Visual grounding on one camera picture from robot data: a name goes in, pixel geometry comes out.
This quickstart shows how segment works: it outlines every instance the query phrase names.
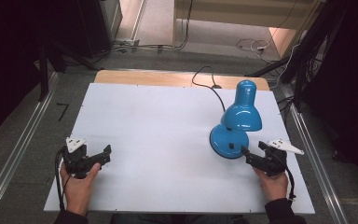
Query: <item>cable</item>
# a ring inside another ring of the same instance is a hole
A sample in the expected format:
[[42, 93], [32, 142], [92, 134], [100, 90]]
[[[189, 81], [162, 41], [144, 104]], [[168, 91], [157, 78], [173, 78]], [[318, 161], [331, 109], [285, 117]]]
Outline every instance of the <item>cable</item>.
[[285, 100], [291, 100], [291, 99], [293, 99], [293, 97], [295, 97], [295, 96], [288, 96], [288, 97], [286, 97], [286, 98], [283, 98], [283, 99], [281, 99], [280, 101], [278, 101], [277, 102], [277, 104], [280, 104], [281, 102], [283, 102], [283, 101], [285, 101]]
[[302, 89], [306, 88], [308, 84], [312, 82], [312, 80], [315, 78], [316, 74], [315, 71], [319, 68], [318, 63], [322, 63], [323, 59], [319, 60], [316, 59], [317, 54], [319, 53], [321, 46], [326, 41], [328, 36], [326, 36], [324, 39], [319, 40], [319, 42], [316, 44], [316, 46], [310, 50], [310, 53], [307, 55], [306, 60], [306, 68], [305, 68], [305, 78], [304, 82], [302, 83]]
[[[240, 45], [240, 42], [241, 42], [241, 41], [244, 41], [244, 40], [252, 40], [252, 43], [251, 43], [251, 51], [252, 51], [259, 59], [261, 59], [262, 61], [264, 61], [264, 62], [267, 63], [267, 64], [266, 64], [266, 67], [267, 67], [269, 64], [271, 64], [271, 63], [277, 62], [277, 61], [268, 61], [268, 60], [264, 59], [264, 58], [261, 56], [261, 54], [264, 52], [264, 50], [260, 51], [260, 53], [257, 53], [257, 52], [254, 50], [253, 44], [254, 44], [255, 42], [257, 42], [257, 41], [265, 41], [265, 40], [240, 39], [240, 40], [235, 44], [235, 47], [236, 47], [237, 49], [240, 49], [240, 50], [243, 50], [243, 51], [248, 51], [248, 50], [246, 50], [246, 49], [243, 49], [243, 48], [242, 48], [242, 45]], [[272, 77], [279, 76], [281, 73], [280, 73], [277, 69], [274, 69], [274, 70], [275, 70], [275, 72], [276, 72], [278, 75], [273, 75], [273, 74], [271, 74], [270, 72], [268, 72], [268, 73], [269, 73]]]
[[101, 58], [97, 59], [96, 61], [90, 63], [90, 64], [96, 64], [100, 60], [102, 60], [104, 57], [106, 57], [107, 54], [115, 51], [121, 51], [124, 49], [157, 49], [157, 50], [181, 50], [185, 47], [187, 40], [188, 40], [188, 27], [190, 24], [190, 16], [191, 16], [191, 10], [193, 8], [193, 2], [194, 0], [191, 0], [190, 7], [187, 13], [187, 19], [186, 19], [186, 36], [185, 40], [179, 45], [172, 47], [171, 45], [138, 45], [138, 46], [121, 46], [117, 47], [115, 49], [110, 49], [107, 52], [104, 52], [101, 56]]
[[277, 157], [275, 154], [271, 154], [271, 156], [273, 156], [278, 162], [280, 162], [283, 166], [284, 169], [287, 171], [287, 174], [289, 174], [289, 181], [290, 181], [290, 192], [289, 192], [289, 198], [287, 200], [287, 202], [289, 202], [290, 205], [292, 205], [292, 202], [295, 200], [295, 179], [293, 178], [292, 172], [290, 172], [289, 167], [287, 166], [287, 164], [283, 161], [281, 161], [281, 159], [279, 159], [279, 157]]
[[292, 47], [292, 52], [291, 52], [291, 54], [290, 54], [289, 61], [287, 61], [287, 64], [286, 64], [286, 66], [284, 67], [283, 72], [281, 72], [281, 74], [279, 75], [279, 77], [278, 77], [278, 79], [277, 79], [277, 84], [276, 84], [275, 86], [269, 88], [269, 89], [274, 89], [274, 88], [276, 88], [276, 87], [278, 86], [278, 83], [279, 83], [279, 80], [281, 79], [281, 76], [282, 76], [283, 73], [286, 71], [287, 65], [288, 65], [288, 64], [290, 63], [290, 61], [292, 60], [292, 56], [293, 56], [294, 49], [295, 49], [298, 45], [300, 45], [300, 44], [294, 45], [294, 46]]
[[65, 184], [62, 187], [62, 197], [63, 197], [63, 195], [65, 193], [66, 184], [68, 184], [68, 181], [69, 181], [70, 178], [71, 178], [71, 176], [69, 175], [68, 178], [65, 181]]
[[201, 86], [201, 87], [206, 87], [206, 88], [210, 89], [211, 91], [213, 91], [214, 94], [216, 94], [217, 98], [219, 98], [220, 103], [222, 104], [223, 112], [226, 112], [225, 104], [223, 103], [223, 101], [222, 101], [222, 99], [220, 98], [219, 94], [217, 94], [217, 92], [216, 92], [212, 87], [209, 87], [209, 86], [206, 86], [206, 85], [202, 85], [202, 84], [198, 84], [198, 83], [195, 83], [195, 82], [194, 82], [194, 78], [196, 77], [196, 75], [197, 75], [200, 71], [202, 71], [202, 69], [204, 69], [204, 68], [210, 68], [210, 69], [212, 70], [212, 81], [213, 81], [213, 85], [216, 86], [216, 83], [214, 82], [214, 79], [213, 79], [213, 69], [212, 69], [211, 66], [208, 66], [208, 65], [201, 67], [201, 69], [200, 69], [198, 72], [196, 72], [196, 74], [194, 74], [193, 78], [191, 79], [191, 82], [192, 82], [194, 85]]
[[284, 110], [283, 111], [283, 124], [284, 124], [284, 127], [287, 127], [287, 125], [286, 125], [287, 124], [287, 115], [289, 114], [288, 110], [290, 109], [290, 106], [292, 105], [293, 100], [294, 100], [294, 96], [289, 99], [289, 101], [286, 103], [286, 105], [282, 109], [280, 109], [281, 112]]
[[293, 12], [293, 9], [295, 8], [295, 6], [296, 6], [296, 4], [297, 4], [297, 1], [298, 1], [298, 0], [296, 0], [296, 1], [293, 3], [293, 6], [292, 6], [292, 8], [290, 9], [289, 14], [287, 14], [287, 16], [286, 16], [286, 18], [284, 19], [284, 21], [282, 21], [281, 24], [279, 24], [279, 26], [275, 29], [275, 31], [274, 31], [274, 33], [272, 34], [271, 39], [269, 40], [269, 42], [271, 42], [272, 37], [275, 35], [275, 33], [277, 32], [277, 30], [278, 30], [279, 28], [281, 28], [281, 26], [287, 21], [287, 19], [289, 19], [290, 15], [291, 15], [292, 12]]
[[57, 191], [58, 191], [58, 199], [60, 201], [60, 210], [65, 210], [65, 205], [63, 204], [63, 197], [62, 197], [62, 194], [61, 193], [61, 183], [60, 183], [60, 173], [58, 171], [58, 167], [60, 166], [59, 165], [59, 160], [60, 160], [60, 155], [63, 153], [63, 149], [64, 147], [62, 147], [58, 152], [57, 152], [57, 155], [56, 155], [56, 159], [55, 159], [55, 176], [56, 176], [56, 183], [57, 183]]
[[253, 41], [252, 41], [252, 43], [251, 43], [251, 51], [255, 54], [255, 56], [257, 56], [259, 59], [263, 60], [264, 62], [266, 62], [266, 63], [272, 63], [272, 62], [270, 62], [270, 61], [264, 59], [263, 57], [261, 57], [261, 54], [264, 52], [264, 49], [269, 46], [269, 42], [265, 41], [265, 42], [267, 42], [267, 45], [261, 47], [262, 49], [259, 49], [260, 47], [257, 48], [258, 50], [260, 50], [260, 53], [259, 53], [259, 54], [258, 54], [257, 52], [255, 52], [255, 50], [254, 50], [254, 48], [253, 48], [253, 44], [254, 44], [255, 42], [260, 42], [260, 41], [265, 41], [265, 40], [253, 40]]

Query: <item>aluminum rail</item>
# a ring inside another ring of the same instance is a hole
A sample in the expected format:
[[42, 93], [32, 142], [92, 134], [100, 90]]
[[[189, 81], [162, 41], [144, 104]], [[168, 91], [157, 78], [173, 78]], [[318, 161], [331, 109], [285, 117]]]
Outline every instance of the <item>aluminum rail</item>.
[[[292, 89], [290, 88], [289, 84], [283, 84], [282, 91], [285, 97], [293, 95]], [[291, 105], [290, 111], [296, 123], [301, 140], [303, 141], [304, 149], [310, 159], [312, 169], [316, 174], [319, 186], [321, 187], [322, 193], [324, 194], [324, 199], [326, 200], [326, 204], [330, 210], [334, 223], [349, 223], [341, 207], [336, 191], [334, 190], [333, 184], [331, 183], [328, 174], [324, 168], [324, 165], [318, 155], [318, 151], [312, 142], [310, 133], [307, 129], [302, 114], [297, 112], [297, 109], [294, 105]]]
[[7, 162], [0, 173], [0, 201], [7, 189], [7, 186], [13, 177], [14, 173], [17, 170], [17, 167], [20, 164], [21, 158], [24, 155], [33, 135], [39, 125], [40, 120], [42, 119], [43, 115], [45, 114], [46, 109], [48, 108], [48, 104], [53, 96], [56, 88], [57, 83], [60, 80], [60, 75], [58, 73], [53, 73], [50, 80], [50, 92], [45, 97], [42, 102], [39, 102], [34, 110], [33, 115], [30, 117], [24, 131], [22, 132], [19, 141], [17, 142], [16, 146], [14, 146]]

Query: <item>human hand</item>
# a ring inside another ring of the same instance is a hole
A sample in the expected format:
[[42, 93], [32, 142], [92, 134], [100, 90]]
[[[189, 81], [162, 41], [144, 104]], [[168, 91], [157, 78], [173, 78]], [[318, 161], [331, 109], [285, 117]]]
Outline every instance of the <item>human hand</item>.
[[285, 172], [275, 176], [267, 176], [264, 171], [254, 168], [255, 173], [260, 178], [261, 189], [271, 202], [277, 199], [286, 198], [287, 185], [289, 181]]
[[60, 175], [62, 179], [63, 193], [66, 197], [67, 211], [81, 216], [87, 214], [92, 193], [92, 183], [100, 169], [101, 164], [95, 163], [91, 170], [89, 170], [89, 174], [86, 178], [76, 179], [66, 172], [65, 163], [62, 162]]

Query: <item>black cable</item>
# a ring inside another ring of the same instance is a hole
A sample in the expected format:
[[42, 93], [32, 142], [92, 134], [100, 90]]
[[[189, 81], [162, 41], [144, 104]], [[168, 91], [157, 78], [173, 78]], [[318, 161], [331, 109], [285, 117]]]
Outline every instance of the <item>black cable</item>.
[[[290, 14], [292, 13], [292, 11], [293, 11], [293, 9], [295, 8], [295, 5], [296, 5], [296, 3], [297, 3], [297, 0], [293, 3], [293, 6], [292, 6], [292, 8], [291, 8], [291, 10], [290, 10], [290, 12], [289, 12], [289, 14], [287, 15], [287, 17], [286, 17], [286, 19], [283, 21], [283, 22], [281, 22], [281, 24], [277, 27], [277, 29], [274, 31], [274, 33], [272, 34], [272, 36], [271, 36], [271, 39], [272, 39], [272, 37], [275, 35], [275, 33], [276, 33], [276, 31], [278, 30], [278, 28], [280, 28], [286, 21], [287, 21], [287, 19], [289, 18], [289, 16], [290, 16]], [[310, 16], [311, 16], [311, 13], [309, 13], [308, 14], [308, 16], [307, 16], [307, 18], [305, 19], [305, 21], [307, 21], [309, 18], [310, 18]], [[298, 40], [297, 40], [297, 44], [299, 44], [300, 43], [300, 41], [301, 41], [301, 36], [302, 35], [300, 35], [299, 37], [298, 37]], [[288, 63], [287, 62], [287, 58], [283, 58], [283, 59], [281, 59], [281, 60], [279, 60], [279, 61], [277, 61], [276, 63], [274, 63], [274, 64], [272, 64], [270, 67], [271, 67], [271, 70], [273, 69], [273, 67], [275, 67], [276, 65], [283, 65], [283, 64], [286, 64], [286, 63]], [[269, 71], [267, 71], [268, 69], [261, 69], [261, 70], [259, 70], [258, 72], [254, 72], [254, 73], [252, 73], [252, 74], [244, 74], [244, 76], [245, 77], [261, 77], [261, 76], [264, 76], [266, 73], [268, 73]]]
[[64, 147], [62, 147], [56, 155], [56, 159], [55, 159], [55, 175], [56, 175], [56, 183], [57, 183], [57, 191], [58, 191], [58, 199], [60, 201], [60, 210], [65, 210], [65, 205], [63, 204], [63, 197], [62, 197], [62, 193], [61, 193], [61, 183], [60, 183], [60, 173], [58, 171], [58, 167], [59, 162], [60, 162], [60, 155], [63, 153]]
[[70, 178], [71, 178], [71, 176], [69, 175], [68, 178], [65, 181], [65, 184], [62, 187], [62, 197], [63, 197], [63, 195], [65, 193], [66, 184], [68, 184], [68, 181], [69, 181]]
[[101, 59], [103, 59], [104, 57], [106, 57], [107, 54], [114, 52], [114, 51], [120, 51], [120, 50], [124, 50], [124, 49], [166, 49], [166, 50], [181, 50], [185, 47], [185, 45], [187, 44], [187, 40], [188, 40], [188, 27], [190, 24], [190, 17], [191, 17], [191, 10], [193, 8], [193, 1], [191, 0], [190, 2], [190, 7], [187, 13], [187, 19], [186, 19], [186, 35], [185, 35], [185, 40], [181, 43], [181, 45], [179, 46], [174, 46], [172, 48], [171, 45], [138, 45], [138, 46], [121, 46], [121, 47], [117, 47], [115, 49], [110, 49], [107, 52], [103, 53], [102, 57], [97, 59], [96, 61], [92, 62], [91, 64], [95, 64], [97, 62], [99, 62]]
[[316, 74], [314, 73], [314, 71], [318, 68], [317, 62], [320, 62], [320, 63], [323, 62], [323, 60], [316, 59], [316, 55], [319, 53], [319, 50], [326, 39], [327, 39], [327, 37], [319, 40], [317, 45], [312, 49], [312, 51], [309, 54], [309, 57], [306, 62], [306, 65], [307, 65], [306, 74], [305, 74], [306, 78], [302, 85], [303, 89], [306, 88], [308, 86], [308, 84], [310, 84], [312, 82], [312, 80], [315, 78]]
[[289, 167], [287, 167], [287, 164], [285, 162], [281, 161], [281, 159], [279, 159], [279, 157], [277, 157], [275, 154], [271, 154], [271, 156], [273, 156], [278, 162], [280, 162], [283, 165], [284, 169], [287, 171], [287, 174], [289, 174], [290, 192], [289, 192], [289, 198], [288, 198], [287, 202], [289, 202], [289, 204], [292, 205], [292, 202], [296, 197], [296, 195], [295, 195], [295, 179], [293, 178], [292, 172], [290, 172]]
[[65, 61], [65, 63], [68, 64], [68, 66], [73, 66], [73, 67], [83, 65], [81, 63], [72, 63], [72, 62], [68, 62], [68, 61]]
[[[279, 24], [278, 27], [275, 29], [275, 31], [274, 31], [274, 33], [271, 35], [271, 38], [269, 39], [269, 41], [263, 40], [263, 41], [265, 41], [265, 42], [268, 43], [267, 46], [268, 46], [269, 43], [271, 42], [271, 40], [272, 40], [272, 38], [274, 37], [274, 35], [275, 35], [275, 33], [277, 32], [277, 30], [278, 30], [279, 28], [281, 28], [281, 26], [289, 19], [290, 15], [291, 15], [292, 12], [293, 12], [293, 9], [294, 9], [295, 6], [296, 6], [297, 1], [298, 1], [298, 0], [296, 0], [296, 1], [293, 3], [292, 8], [290, 8], [290, 11], [289, 11], [289, 13], [287, 14], [286, 18], [285, 18], [285, 19], [281, 22], [281, 24]], [[242, 40], [248, 40], [248, 39], [240, 39], [240, 40], [237, 42], [237, 44], [235, 45], [235, 46], [237, 47], [237, 49], [243, 50], [241, 46], [238, 46], [238, 44], [239, 44]]]
[[284, 124], [284, 127], [286, 127], [286, 123], [287, 123], [287, 115], [289, 114], [288, 113], [288, 110], [290, 109], [290, 106], [292, 105], [292, 103], [293, 103], [293, 99], [294, 99], [294, 96], [289, 96], [289, 97], [287, 97], [287, 99], [289, 100], [287, 103], [286, 103], [286, 105], [282, 108], [282, 109], [280, 109], [280, 111], [282, 112], [283, 110], [283, 124]]
[[281, 102], [283, 102], [283, 101], [285, 101], [285, 100], [291, 100], [291, 99], [293, 99], [293, 95], [292, 96], [288, 96], [288, 97], [286, 97], [286, 98], [283, 98], [283, 99], [281, 99], [280, 101], [278, 101], [277, 102], [277, 104], [280, 104]]
[[278, 72], [278, 70], [277, 70], [278, 68], [274, 69], [274, 71], [275, 71], [276, 73], [278, 73], [277, 76], [272, 75], [270, 72], [268, 72], [268, 73], [269, 73], [272, 77], [279, 77], [282, 73]]
[[194, 82], [194, 78], [196, 77], [196, 75], [197, 75], [200, 71], [202, 71], [202, 69], [204, 69], [204, 68], [210, 68], [210, 69], [212, 70], [212, 81], [213, 81], [213, 84], [216, 86], [216, 84], [214, 83], [214, 79], [213, 79], [213, 69], [212, 69], [211, 66], [208, 66], [208, 65], [201, 67], [201, 69], [200, 69], [198, 72], [196, 72], [196, 74], [194, 74], [193, 78], [191, 79], [191, 82], [192, 82], [194, 85], [201, 86], [201, 87], [206, 87], [206, 88], [210, 89], [211, 91], [213, 91], [214, 94], [216, 94], [217, 98], [219, 98], [220, 103], [222, 104], [223, 112], [226, 112], [225, 104], [223, 103], [223, 101], [222, 101], [222, 99], [220, 98], [219, 94], [217, 94], [217, 92], [216, 92], [212, 87], [209, 87], [209, 86], [206, 86], [206, 85], [202, 85], [202, 84], [198, 84], [198, 83], [195, 83], [195, 82]]

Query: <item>white table surface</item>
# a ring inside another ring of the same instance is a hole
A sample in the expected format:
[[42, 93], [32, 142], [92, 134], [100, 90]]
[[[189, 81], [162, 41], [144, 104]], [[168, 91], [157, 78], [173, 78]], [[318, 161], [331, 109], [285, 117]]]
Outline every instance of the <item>white table surface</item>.
[[[235, 90], [216, 91], [226, 108], [234, 102]], [[257, 91], [255, 106], [263, 129], [248, 133], [249, 149], [264, 156], [258, 141], [290, 140], [271, 91]], [[228, 160], [210, 146], [222, 115], [206, 88], [90, 84], [71, 137], [87, 139], [89, 156], [107, 145], [112, 154], [95, 179], [89, 210], [265, 213], [267, 200], [245, 157]], [[315, 213], [296, 156], [287, 160], [296, 181], [294, 212]], [[55, 181], [45, 211], [59, 211]]]

